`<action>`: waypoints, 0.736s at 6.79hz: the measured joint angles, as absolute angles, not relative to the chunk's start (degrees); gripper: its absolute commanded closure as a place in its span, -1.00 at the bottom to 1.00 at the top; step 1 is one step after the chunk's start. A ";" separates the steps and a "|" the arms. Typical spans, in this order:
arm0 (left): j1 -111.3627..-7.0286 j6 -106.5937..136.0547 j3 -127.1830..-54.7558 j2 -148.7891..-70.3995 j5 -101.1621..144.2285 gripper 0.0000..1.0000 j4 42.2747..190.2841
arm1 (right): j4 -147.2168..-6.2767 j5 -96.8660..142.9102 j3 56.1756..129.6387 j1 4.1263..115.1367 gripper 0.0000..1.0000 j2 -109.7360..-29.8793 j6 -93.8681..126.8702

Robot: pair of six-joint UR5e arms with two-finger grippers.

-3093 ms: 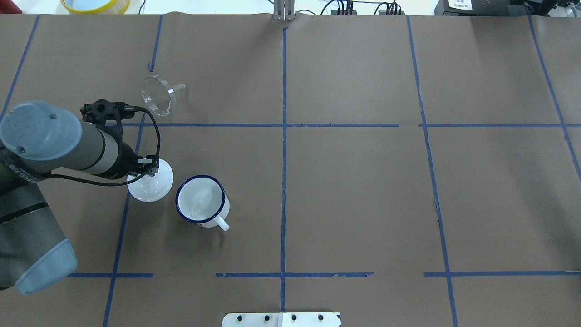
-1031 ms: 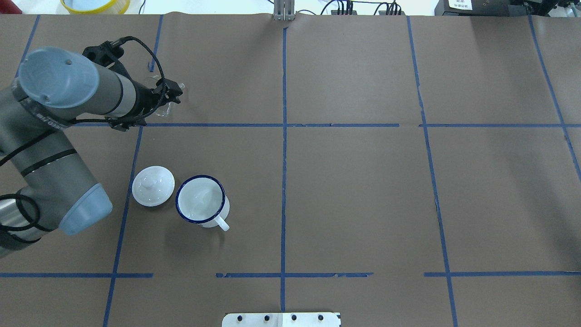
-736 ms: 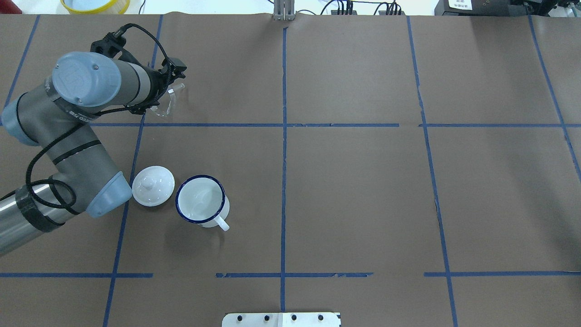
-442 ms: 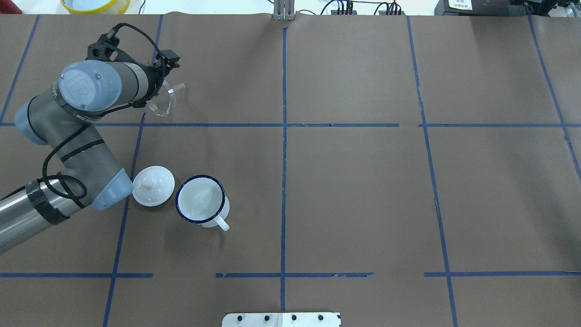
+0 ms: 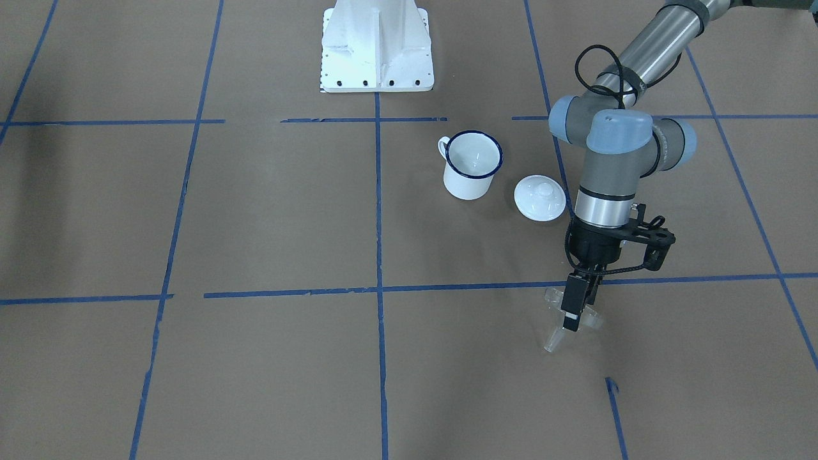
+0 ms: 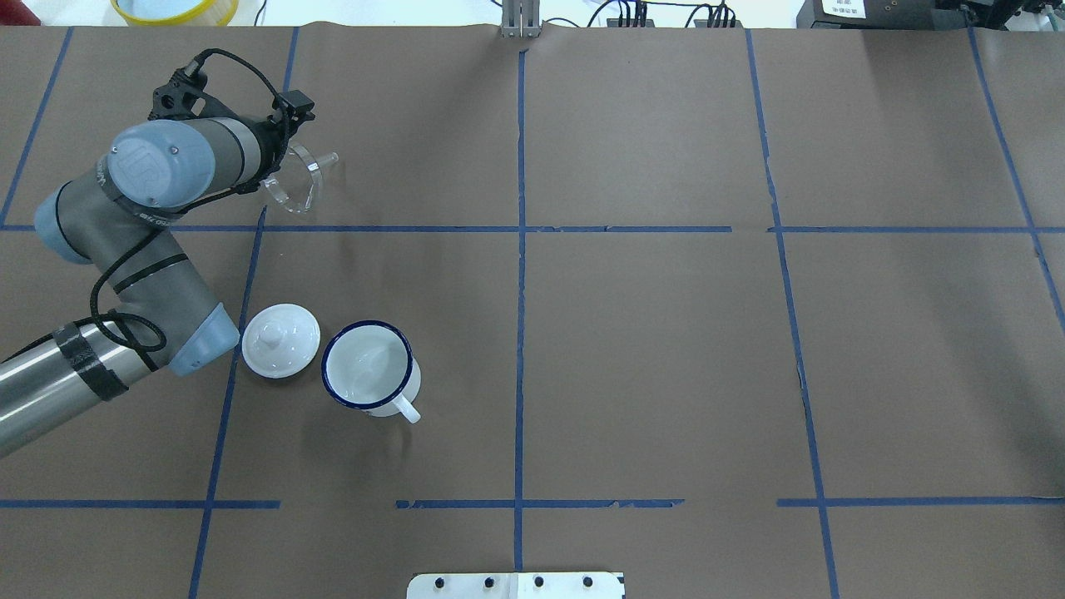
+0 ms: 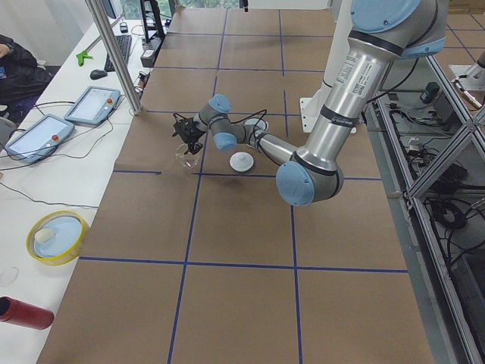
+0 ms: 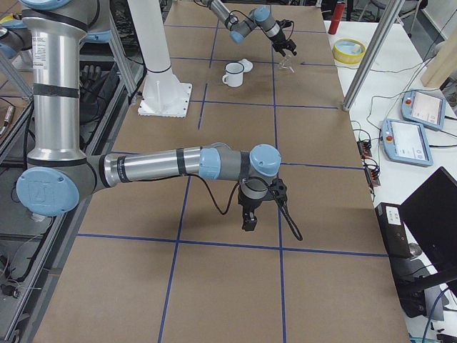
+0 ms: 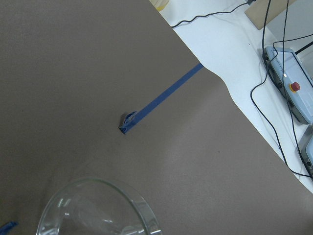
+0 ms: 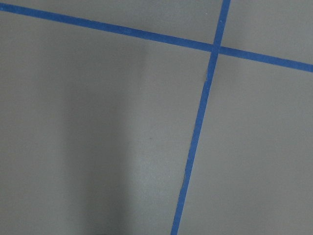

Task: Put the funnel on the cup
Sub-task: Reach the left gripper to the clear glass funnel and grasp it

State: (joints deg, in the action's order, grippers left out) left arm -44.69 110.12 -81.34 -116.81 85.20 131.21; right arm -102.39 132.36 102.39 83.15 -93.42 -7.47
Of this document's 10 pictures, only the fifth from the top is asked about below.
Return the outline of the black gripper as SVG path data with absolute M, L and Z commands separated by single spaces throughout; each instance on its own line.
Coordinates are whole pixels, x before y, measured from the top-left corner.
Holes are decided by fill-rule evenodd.
M 581 326 L 599 329 L 601 315 L 592 308 L 595 292 L 589 277 L 629 273 L 630 268 L 608 269 L 621 256 L 621 241 L 630 221 L 619 227 L 598 227 L 573 217 L 567 229 L 567 258 L 573 267 L 567 277 L 560 309 L 563 327 L 578 331 Z

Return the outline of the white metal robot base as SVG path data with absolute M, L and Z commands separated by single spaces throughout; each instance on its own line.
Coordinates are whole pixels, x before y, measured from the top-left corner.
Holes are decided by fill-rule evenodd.
M 414 1 L 337 1 L 323 12 L 321 46 L 324 93 L 435 86 L 429 15 Z

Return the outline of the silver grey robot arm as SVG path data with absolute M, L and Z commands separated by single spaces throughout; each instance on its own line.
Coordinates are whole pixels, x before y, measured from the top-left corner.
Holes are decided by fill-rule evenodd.
M 734 1 L 667 1 L 622 54 L 598 46 L 612 62 L 594 82 L 582 83 L 584 94 L 562 97 L 552 105 L 552 135 L 585 150 L 564 244 L 573 269 L 560 305 L 564 330 L 578 331 L 598 286 L 614 274 L 612 265 L 621 256 L 624 242 L 645 247 L 637 271 L 660 269 L 675 243 L 663 217 L 645 220 L 645 206 L 636 202 L 638 183 L 689 160 L 697 137 L 689 123 L 651 116 L 634 106 L 675 69 L 693 39 L 735 5 Z

